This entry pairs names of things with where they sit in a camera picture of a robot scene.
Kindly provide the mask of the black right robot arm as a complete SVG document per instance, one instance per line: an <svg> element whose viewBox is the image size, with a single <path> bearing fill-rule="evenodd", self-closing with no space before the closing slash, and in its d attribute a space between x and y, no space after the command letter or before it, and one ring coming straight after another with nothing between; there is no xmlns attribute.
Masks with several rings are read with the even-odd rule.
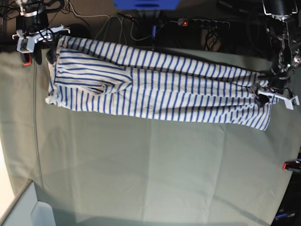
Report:
<svg viewBox="0 0 301 226"><path fill-rule="evenodd" d="M17 41L16 50L20 53L24 66L29 66L32 61L42 63L41 49L44 45L49 47L48 60L55 60L54 49L58 38L63 33L70 33L64 25L50 27L48 15L60 12L64 7L63 0L17 0L20 8L21 22L19 29L12 35Z"/></svg>

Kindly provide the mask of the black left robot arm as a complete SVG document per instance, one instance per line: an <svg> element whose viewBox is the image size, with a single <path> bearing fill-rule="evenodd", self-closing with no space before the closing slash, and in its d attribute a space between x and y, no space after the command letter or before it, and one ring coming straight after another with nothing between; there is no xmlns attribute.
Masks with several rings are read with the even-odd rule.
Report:
<svg viewBox="0 0 301 226"><path fill-rule="evenodd" d="M263 0L263 11L269 17L266 32L272 49L272 65L269 71L258 76L260 82L252 86L255 101L261 108L271 98L281 99L286 109L299 105L293 93L289 72L301 66L301 28L298 22L296 0Z"/></svg>

